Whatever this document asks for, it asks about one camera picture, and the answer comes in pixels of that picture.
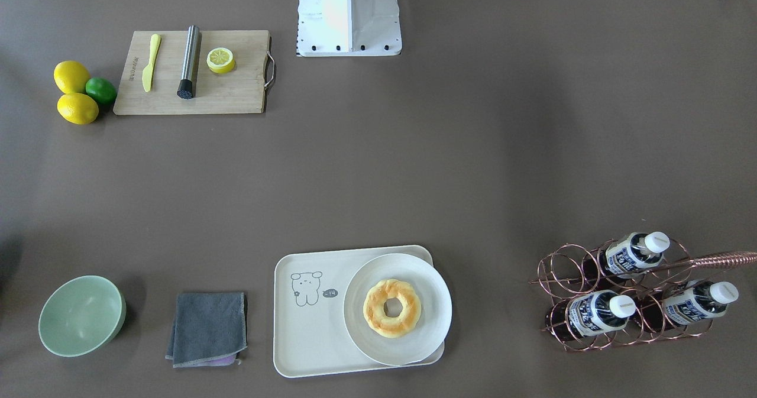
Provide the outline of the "white round plate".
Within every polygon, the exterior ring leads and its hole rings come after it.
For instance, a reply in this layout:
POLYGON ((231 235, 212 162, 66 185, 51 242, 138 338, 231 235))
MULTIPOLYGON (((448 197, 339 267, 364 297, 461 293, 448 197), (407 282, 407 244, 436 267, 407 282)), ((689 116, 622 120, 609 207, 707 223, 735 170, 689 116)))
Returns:
MULTIPOLYGON (((384 310, 398 316, 401 304, 389 299, 384 310)), ((382 365, 408 365, 429 357, 441 346, 451 327, 451 294, 441 275, 413 255, 387 254, 368 261, 349 282, 344 296, 344 322, 352 342, 364 355, 382 365), (422 303, 422 314, 411 333, 383 338, 363 318, 363 301, 379 280, 398 279, 413 285, 422 303)))

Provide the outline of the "upper yellow lemon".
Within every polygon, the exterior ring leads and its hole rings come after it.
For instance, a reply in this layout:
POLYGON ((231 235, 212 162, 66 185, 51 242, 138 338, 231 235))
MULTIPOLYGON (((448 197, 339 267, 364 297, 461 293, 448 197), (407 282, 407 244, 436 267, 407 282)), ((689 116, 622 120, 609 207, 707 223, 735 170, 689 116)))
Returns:
POLYGON ((91 78, 87 68, 78 61, 66 60, 54 67, 54 81, 63 94, 86 93, 91 78))

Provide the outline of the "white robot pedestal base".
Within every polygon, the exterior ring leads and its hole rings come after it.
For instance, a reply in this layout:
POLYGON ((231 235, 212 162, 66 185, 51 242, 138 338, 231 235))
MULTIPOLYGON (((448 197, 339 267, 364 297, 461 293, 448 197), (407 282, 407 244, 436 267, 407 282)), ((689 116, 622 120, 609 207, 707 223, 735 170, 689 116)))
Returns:
POLYGON ((398 0, 299 0, 300 57, 396 56, 403 48, 398 0))

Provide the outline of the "green lime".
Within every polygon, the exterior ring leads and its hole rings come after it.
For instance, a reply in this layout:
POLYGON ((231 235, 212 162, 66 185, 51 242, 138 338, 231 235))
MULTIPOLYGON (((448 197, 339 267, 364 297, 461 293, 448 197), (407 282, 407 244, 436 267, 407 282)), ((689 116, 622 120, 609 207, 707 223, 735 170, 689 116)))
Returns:
POLYGON ((92 77, 85 83, 85 94, 100 105, 111 105, 116 101, 117 89, 103 77, 92 77))

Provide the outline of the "tea bottle top rack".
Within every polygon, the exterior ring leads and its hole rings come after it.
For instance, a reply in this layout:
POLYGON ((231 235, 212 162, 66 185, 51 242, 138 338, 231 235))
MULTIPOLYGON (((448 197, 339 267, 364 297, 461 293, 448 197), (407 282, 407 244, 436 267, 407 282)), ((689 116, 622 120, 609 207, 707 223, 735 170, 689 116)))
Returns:
POLYGON ((600 251, 597 261, 588 260, 582 265, 586 280, 605 284, 622 284, 635 279, 641 271, 658 266, 671 240, 661 231, 633 232, 600 251))

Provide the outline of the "yellow plastic knife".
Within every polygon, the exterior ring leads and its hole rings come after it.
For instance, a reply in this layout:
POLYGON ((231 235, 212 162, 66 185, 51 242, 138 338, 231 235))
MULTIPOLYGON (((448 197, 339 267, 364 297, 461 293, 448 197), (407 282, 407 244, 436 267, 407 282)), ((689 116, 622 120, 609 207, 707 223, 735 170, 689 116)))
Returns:
POLYGON ((153 74, 155 62, 157 60, 157 54, 160 49, 162 37, 160 34, 152 34, 150 37, 149 52, 148 52, 148 64, 141 73, 141 85, 145 92, 149 92, 152 88, 153 74))

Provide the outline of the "wooden cutting board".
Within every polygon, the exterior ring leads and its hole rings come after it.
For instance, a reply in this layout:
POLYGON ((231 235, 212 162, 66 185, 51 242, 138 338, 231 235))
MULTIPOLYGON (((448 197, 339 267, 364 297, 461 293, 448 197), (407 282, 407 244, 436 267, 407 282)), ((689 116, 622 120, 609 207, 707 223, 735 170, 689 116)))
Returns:
POLYGON ((143 90, 143 71, 149 61, 155 31, 132 35, 113 111, 116 115, 258 114, 265 107, 270 32, 267 30, 200 31, 192 99, 177 95, 186 55, 187 30, 158 31, 161 37, 151 90, 143 90), (216 74, 206 56, 217 47, 229 48, 234 69, 216 74))

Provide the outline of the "steel muddler black tip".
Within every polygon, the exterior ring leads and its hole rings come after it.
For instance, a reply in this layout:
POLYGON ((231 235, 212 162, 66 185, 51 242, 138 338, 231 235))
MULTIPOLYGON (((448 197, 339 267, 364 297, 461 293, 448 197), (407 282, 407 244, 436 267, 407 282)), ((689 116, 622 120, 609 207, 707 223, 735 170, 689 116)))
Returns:
POLYGON ((192 24, 187 29, 185 52, 182 61, 181 75, 176 95, 181 99, 194 98, 193 75, 196 64, 197 52, 200 42, 200 31, 197 25, 192 24))

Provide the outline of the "half lemon slice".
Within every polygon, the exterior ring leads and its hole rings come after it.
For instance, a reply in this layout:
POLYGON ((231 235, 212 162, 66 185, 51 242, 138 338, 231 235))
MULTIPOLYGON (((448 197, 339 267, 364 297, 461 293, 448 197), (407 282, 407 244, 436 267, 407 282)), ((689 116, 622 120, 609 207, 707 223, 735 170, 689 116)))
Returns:
POLYGON ((206 66, 216 74, 228 73, 235 69, 235 65, 234 53, 229 48, 212 48, 206 55, 206 66))

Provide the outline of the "glazed donut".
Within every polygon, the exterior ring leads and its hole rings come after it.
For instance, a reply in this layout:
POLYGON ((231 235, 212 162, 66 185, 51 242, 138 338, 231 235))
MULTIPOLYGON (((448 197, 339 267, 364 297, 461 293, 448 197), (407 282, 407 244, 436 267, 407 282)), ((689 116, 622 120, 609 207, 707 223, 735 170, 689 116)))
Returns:
POLYGON ((417 326, 422 303, 413 285, 398 279, 379 280, 368 290, 363 301, 363 318, 368 327, 383 338, 401 338, 417 326), (390 316, 384 310, 389 299, 401 304, 400 314, 390 316))

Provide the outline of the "yellow lemon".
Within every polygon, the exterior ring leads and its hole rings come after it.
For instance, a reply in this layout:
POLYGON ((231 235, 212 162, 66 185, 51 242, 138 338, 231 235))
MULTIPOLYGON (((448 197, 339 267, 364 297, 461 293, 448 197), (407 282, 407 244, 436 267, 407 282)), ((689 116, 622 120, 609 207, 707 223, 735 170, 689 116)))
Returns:
POLYGON ((87 125, 97 119, 100 109, 97 102, 84 93, 64 94, 57 101, 59 114, 75 125, 87 125))
POLYGON ((54 81, 63 94, 86 93, 91 78, 87 68, 78 61, 66 60, 54 67, 54 81))

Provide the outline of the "lower yellow lemon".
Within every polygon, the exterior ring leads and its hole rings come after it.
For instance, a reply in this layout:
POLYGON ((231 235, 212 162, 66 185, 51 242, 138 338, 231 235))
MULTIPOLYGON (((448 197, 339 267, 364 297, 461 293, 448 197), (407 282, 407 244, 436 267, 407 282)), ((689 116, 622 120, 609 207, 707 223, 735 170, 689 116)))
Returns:
POLYGON ((100 109, 97 102, 84 93, 64 94, 57 101, 59 114, 75 125, 87 125, 97 119, 100 109))

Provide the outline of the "cream tray with bear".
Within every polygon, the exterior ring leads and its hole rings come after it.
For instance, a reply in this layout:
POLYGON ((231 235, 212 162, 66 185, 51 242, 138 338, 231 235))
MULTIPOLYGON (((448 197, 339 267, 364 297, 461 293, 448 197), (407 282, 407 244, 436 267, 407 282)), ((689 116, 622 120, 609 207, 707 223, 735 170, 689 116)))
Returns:
POLYGON ((349 336, 344 322, 344 296, 349 282, 368 261, 394 253, 416 256, 436 269, 432 255, 421 245, 295 253, 277 263, 273 362, 281 376, 327 376, 430 365, 439 360, 444 341, 424 360, 393 366, 368 358, 349 336))

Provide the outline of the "grey folded cloth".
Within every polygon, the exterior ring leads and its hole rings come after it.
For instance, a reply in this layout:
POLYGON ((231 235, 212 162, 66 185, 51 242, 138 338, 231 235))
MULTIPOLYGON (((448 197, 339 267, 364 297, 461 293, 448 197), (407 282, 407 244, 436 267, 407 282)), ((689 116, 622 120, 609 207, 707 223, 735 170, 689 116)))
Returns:
POLYGON ((241 291, 181 293, 165 358, 173 368, 232 365, 248 348, 241 291))

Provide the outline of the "mint green bowl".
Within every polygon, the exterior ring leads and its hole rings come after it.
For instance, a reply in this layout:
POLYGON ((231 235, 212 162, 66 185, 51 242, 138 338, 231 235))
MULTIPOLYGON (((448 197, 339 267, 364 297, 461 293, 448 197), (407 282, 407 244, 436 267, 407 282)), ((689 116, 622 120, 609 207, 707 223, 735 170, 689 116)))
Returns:
POLYGON ((38 319, 41 344, 59 357, 81 357, 105 346, 121 331, 127 304, 111 280, 84 275, 49 296, 38 319))

